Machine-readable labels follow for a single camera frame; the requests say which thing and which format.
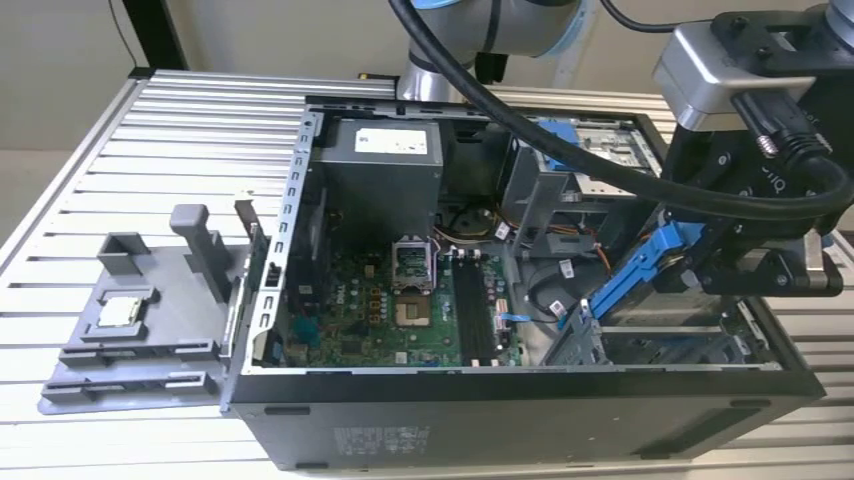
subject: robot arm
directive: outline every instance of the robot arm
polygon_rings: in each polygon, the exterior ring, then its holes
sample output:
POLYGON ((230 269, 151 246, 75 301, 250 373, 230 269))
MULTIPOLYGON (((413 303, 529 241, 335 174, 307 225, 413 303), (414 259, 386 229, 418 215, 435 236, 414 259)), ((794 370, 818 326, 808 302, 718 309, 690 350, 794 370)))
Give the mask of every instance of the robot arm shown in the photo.
MULTIPOLYGON (((467 69, 479 53, 537 57, 566 48, 584 22, 582 0, 417 0, 422 19, 467 69)), ((459 102, 462 96, 413 41, 398 98, 459 102)))

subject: blue plastic latch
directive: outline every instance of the blue plastic latch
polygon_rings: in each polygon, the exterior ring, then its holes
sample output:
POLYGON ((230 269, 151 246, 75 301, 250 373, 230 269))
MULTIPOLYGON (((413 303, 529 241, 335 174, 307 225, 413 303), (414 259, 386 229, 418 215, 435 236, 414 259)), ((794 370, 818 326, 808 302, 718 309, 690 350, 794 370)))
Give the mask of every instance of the blue plastic latch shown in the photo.
POLYGON ((502 320, 509 322, 530 322, 531 317, 527 315, 514 315, 513 313, 502 313, 502 320))
POLYGON ((590 311, 594 318, 601 319, 636 286, 656 278, 662 257, 669 252, 694 245, 701 238, 704 227, 702 223, 672 222, 653 232, 617 275, 593 294, 590 311))
POLYGON ((558 330, 564 330, 566 326, 566 322, 570 320, 570 314, 565 313, 564 316, 558 319, 558 330))
MULTIPOLYGON (((554 133, 562 140, 572 143, 573 145, 578 145, 578 132, 576 131, 576 127, 570 123, 570 120, 558 120, 556 118, 550 118, 548 120, 541 120, 538 125, 554 133)), ((573 169, 568 168, 564 163, 558 162, 554 158, 546 157, 546 166, 549 170, 553 172, 572 172, 573 169)))

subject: wall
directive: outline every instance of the wall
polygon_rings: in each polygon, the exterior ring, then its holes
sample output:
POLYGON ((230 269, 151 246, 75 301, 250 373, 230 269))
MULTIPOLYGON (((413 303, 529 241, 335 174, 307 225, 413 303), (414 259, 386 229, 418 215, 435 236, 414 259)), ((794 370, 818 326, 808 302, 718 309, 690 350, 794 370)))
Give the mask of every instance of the wall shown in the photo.
POLYGON ((107 0, 2 0, 0 148, 74 149, 133 66, 107 0))
MULTIPOLYGON (((355 78, 397 75, 409 36, 387 0, 171 0, 194 69, 355 78)), ((549 86, 556 60, 514 59, 506 83, 549 86)))

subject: cable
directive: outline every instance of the cable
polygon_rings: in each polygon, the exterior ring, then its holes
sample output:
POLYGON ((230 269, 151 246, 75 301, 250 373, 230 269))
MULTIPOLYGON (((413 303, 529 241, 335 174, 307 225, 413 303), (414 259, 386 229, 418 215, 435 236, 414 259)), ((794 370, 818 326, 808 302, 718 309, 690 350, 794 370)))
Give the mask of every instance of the cable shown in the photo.
POLYGON ((766 221, 813 219, 844 210, 854 200, 854 182, 848 172, 836 163, 829 168, 834 168, 840 176, 829 192, 798 199, 772 199, 708 191, 646 175, 605 160, 535 125, 490 93, 437 39, 410 0, 389 0, 389 2, 431 63, 469 101, 522 141, 572 169, 642 198, 729 218, 766 221))
POLYGON ((605 250, 602 250, 602 247, 600 245, 597 245, 597 255, 600 255, 600 259, 602 260, 602 264, 605 265, 605 271, 609 274, 609 277, 612 276, 612 262, 609 262, 609 257, 605 255, 605 250))
MULTIPOLYGON (((641 23, 629 18, 624 12, 614 6, 612 0, 602 0, 602 6, 605 10, 609 12, 609 15, 614 17, 617 23, 620 23, 629 30, 634 30, 641 33, 672 33, 677 27, 681 25, 680 23, 641 23)), ((690 20, 690 22, 712 22, 712 19, 704 20, 690 20)))
POLYGON ((134 62, 134 68, 139 68, 139 62, 137 61, 137 55, 134 55, 134 51, 131 50, 131 46, 129 45, 129 40, 125 38, 125 33, 122 32, 122 27, 119 26, 119 19, 117 18, 117 9, 112 6, 112 0, 107 0, 110 4, 110 15, 112 15, 112 23, 117 26, 117 32, 119 32, 119 38, 122 38, 122 43, 125 44, 125 49, 131 56, 131 61, 134 62))
POLYGON ((481 239, 481 240, 477 240, 477 239, 471 239, 471 238, 469 238, 469 239, 466 239, 466 238, 457 238, 457 237, 454 237, 454 236, 449 235, 447 233, 445 233, 445 232, 439 229, 439 227, 437 227, 437 226, 434 226, 434 227, 433 227, 433 230, 434 230, 434 232, 437 232, 437 233, 442 236, 442 238, 445 238, 449 242, 455 243, 455 244, 458 244, 458 245, 477 245, 477 244, 479 244, 479 243, 486 243, 486 242, 490 242, 490 241, 491 241, 490 239, 481 239))

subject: aluminum table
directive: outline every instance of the aluminum table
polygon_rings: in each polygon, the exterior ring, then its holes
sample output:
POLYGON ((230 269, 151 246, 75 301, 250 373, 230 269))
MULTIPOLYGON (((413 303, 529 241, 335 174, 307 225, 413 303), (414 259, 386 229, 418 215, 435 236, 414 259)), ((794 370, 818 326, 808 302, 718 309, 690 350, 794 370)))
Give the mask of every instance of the aluminum table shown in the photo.
MULTIPOLYGON (((674 120, 657 95, 498 87, 514 105, 648 114, 669 139, 674 120)), ((178 245, 177 203, 205 203, 210 228, 243 242, 233 195, 253 190, 273 230, 305 95, 391 98, 389 81, 330 81, 161 71, 129 80, 0 250, 0 478, 281 479, 250 430, 218 407, 46 417, 40 383, 56 363, 102 266, 111 231, 178 245)), ((828 397, 692 463, 407 469, 367 477, 598 479, 854 478, 854 261, 832 248, 846 291, 770 305, 828 389, 828 397)))

